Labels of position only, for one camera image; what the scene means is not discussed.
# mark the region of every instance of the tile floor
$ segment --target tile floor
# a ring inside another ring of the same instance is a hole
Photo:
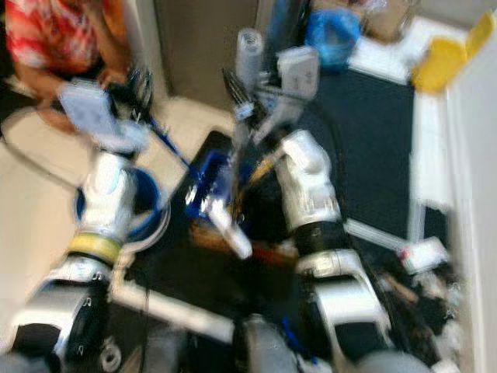
[[[172,140],[192,158],[210,131],[233,131],[229,113],[187,99],[171,99],[155,111]],[[6,136],[51,172],[80,184],[90,167],[90,149],[81,139],[44,125],[35,113],[19,118]],[[185,169],[157,138],[138,159],[169,192]],[[8,343],[15,311],[65,251],[74,234],[73,193],[27,169],[0,145],[0,349]]]

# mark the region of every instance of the person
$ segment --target person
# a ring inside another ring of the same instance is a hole
[[[7,48],[49,125],[75,131],[65,115],[51,108],[72,78],[96,79],[104,88],[126,80],[131,54],[120,1],[6,0]]]

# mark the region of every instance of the blue plastic bag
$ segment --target blue plastic bag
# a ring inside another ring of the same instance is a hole
[[[305,43],[319,52],[321,68],[341,71],[360,37],[360,20],[347,9],[318,10],[310,14]]]

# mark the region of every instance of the red patterned shirt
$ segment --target red patterned shirt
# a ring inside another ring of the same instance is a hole
[[[122,38],[120,0],[104,1],[104,14],[110,29]],[[62,0],[6,0],[5,18],[7,48],[14,61],[56,73],[79,74],[99,58],[88,18]]]

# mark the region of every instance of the yellow ring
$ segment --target yellow ring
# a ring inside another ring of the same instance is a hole
[[[68,247],[71,253],[90,254],[110,264],[116,262],[120,249],[121,246],[116,241],[94,233],[76,235]]]

